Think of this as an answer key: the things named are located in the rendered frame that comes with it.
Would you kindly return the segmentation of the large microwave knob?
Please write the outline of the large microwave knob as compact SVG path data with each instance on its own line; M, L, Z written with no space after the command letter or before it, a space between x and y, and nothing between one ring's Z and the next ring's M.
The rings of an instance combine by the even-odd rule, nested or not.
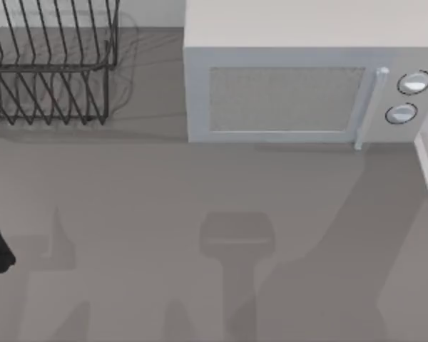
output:
M428 89L428 72L417 71L403 75L397 82L397 90L403 95L416 95Z

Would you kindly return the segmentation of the small microwave knob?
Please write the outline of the small microwave knob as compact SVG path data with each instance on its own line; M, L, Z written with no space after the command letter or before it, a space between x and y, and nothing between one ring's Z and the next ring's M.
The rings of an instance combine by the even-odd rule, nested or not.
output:
M391 107L385 113L385 119L392 125L403 125L412 121L418 114L418 108L412 103Z

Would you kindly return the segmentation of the microwave door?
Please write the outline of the microwave door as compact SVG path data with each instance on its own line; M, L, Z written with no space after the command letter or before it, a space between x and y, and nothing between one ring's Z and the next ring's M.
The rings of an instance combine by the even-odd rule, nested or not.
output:
M192 143L350 143L377 62L324 48L184 50Z

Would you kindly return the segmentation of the pale microwave oven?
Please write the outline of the pale microwave oven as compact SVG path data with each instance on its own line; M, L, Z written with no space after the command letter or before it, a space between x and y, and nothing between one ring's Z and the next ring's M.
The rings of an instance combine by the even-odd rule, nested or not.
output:
M186 0L185 48L324 48L366 53L389 77L364 144L410 143L428 116L428 89L397 90L428 72L428 0ZM385 113L412 103L417 116L392 125Z

